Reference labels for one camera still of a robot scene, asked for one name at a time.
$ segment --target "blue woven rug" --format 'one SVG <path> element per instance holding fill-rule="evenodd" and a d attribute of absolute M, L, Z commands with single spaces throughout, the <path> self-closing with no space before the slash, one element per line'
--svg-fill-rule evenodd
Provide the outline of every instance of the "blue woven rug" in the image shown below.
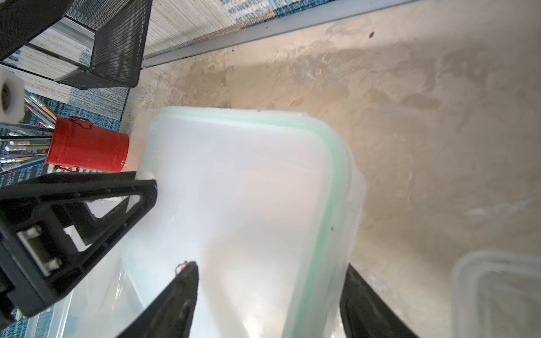
<path fill-rule="evenodd" d="M 126 88 L 123 88 L 126 90 L 126 97 L 124 99 L 124 103 L 126 102 L 126 99 L 128 97 L 128 90 Z M 43 96 L 39 97 L 52 111 L 56 113 L 58 116 L 63 117 L 70 117 L 70 116 L 78 116 L 78 117 L 84 117 L 89 119 L 93 124 L 95 124 L 98 127 L 107 128 L 114 131 L 120 130 L 120 124 L 122 121 L 122 114 L 118 118 L 112 118 L 109 116 L 104 116 L 97 114 L 95 112 L 92 112 L 90 110 L 81 109 L 78 107 L 74 107 L 73 105 L 61 103 Z M 25 118 L 23 119 L 22 123 L 28 123 L 28 124 L 38 124 L 38 119 L 36 116 L 32 115 L 27 111 L 27 114 L 25 115 Z M 9 130 L 7 129 L 0 129 L 0 135 L 7 135 L 9 133 Z M 1 154 L 6 154 L 7 151 L 4 149 L 5 142 L 1 143 L 2 149 L 0 150 Z M 3 187 L 5 185 L 10 185 L 16 182 L 22 182 L 25 180 L 28 180 L 30 178 L 43 175 L 45 173 L 52 173 L 54 171 L 61 171 L 61 170 L 55 170 L 54 166 L 52 165 L 38 165 L 32 168 L 28 168 L 21 171 L 16 171 L 15 173 L 0 176 L 0 187 Z"/>

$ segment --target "plastic food container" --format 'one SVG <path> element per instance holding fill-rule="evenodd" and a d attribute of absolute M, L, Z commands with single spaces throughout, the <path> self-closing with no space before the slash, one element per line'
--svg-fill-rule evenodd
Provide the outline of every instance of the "plastic food container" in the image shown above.
<path fill-rule="evenodd" d="M 165 108 L 137 178 L 156 205 L 74 289 L 64 338 L 116 336 L 184 261 L 200 271 L 190 337 L 330 337 L 366 183 L 328 125 Z"/>
<path fill-rule="evenodd" d="M 541 337 L 541 257 L 479 251 L 455 266 L 453 337 Z"/>

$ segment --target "colored pencil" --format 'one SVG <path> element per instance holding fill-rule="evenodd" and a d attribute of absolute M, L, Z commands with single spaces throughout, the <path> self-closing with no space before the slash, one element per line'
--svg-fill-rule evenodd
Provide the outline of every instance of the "colored pencil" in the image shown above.
<path fill-rule="evenodd" d="M 42 150 L 49 149 L 48 145 L 6 145 L 5 150 L 14 151 L 14 150 Z"/>
<path fill-rule="evenodd" d="M 36 107 L 37 106 L 35 104 L 32 105 L 32 104 L 29 104 L 28 102 L 25 105 L 25 108 L 30 110 L 32 114 L 36 115 L 37 118 L 39 118 L 40 121 L 42 121 L 48 128 L 54 128 L 55 121 L 50 116 L 48 116 L 45 112 L 40 111 L 39 109 L 36 109 Z"/>
<path fill-rule="evenodd" d="M 43 109 L 47 114 L 49 114 L 49 116 L 51 116 L 56 121 L 56 114 L 53 113 L 52 110 L 50 110 L 49 107 L 47 107 L 47 105 L 43 103 L 43 101 L 41 101 L 36 95 L 31 94 L 25 90 L 24 96 L 34 101 L 41 109 Z"/>

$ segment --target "black mesh organizer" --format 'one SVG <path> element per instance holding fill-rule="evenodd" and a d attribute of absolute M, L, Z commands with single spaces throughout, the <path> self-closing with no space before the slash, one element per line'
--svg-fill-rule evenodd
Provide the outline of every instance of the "black mesh organizer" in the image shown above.
<path fill-rule="evenodd" d="M 0 4 L 2 60 L 60 20 L 72 0 L 8 0 Z"/>
<path fill-rule="evenodd" d="M 39 3 L 41 1 L 43 0 L 15 0 L 10 6 L 14 6 L 18 2 Z M 19 41 L 15 49 L 10 49 L 2 59 L 22 45 L 26 45 L 78 67 L 76 70 L 57 79 L 32 73 L 34 75 L 82 90 L 110 87 L 133 88 L 137 86 L 143 60 L 144 44 L 147 38 L 152 0 L 56 0 L 43 2 L 48 2 L 51 5 L 50 3 L 56 4 L 66 1 L 68 3 L 73 1 L 71 7 L 67 10 L 66 16 L 91 30 L 95 30 L 94 48 L 89 67 L 25 42 L 28 39 L 21 42 L 19 40 L 21 36 L 15 38 L 16 41 Z M 52 21 L 48 26 L 58 21 L 65 12 L 66 10 L 63 10 L 60 17 Z M 40 28 L 33 36 L 47 27 Z"/>

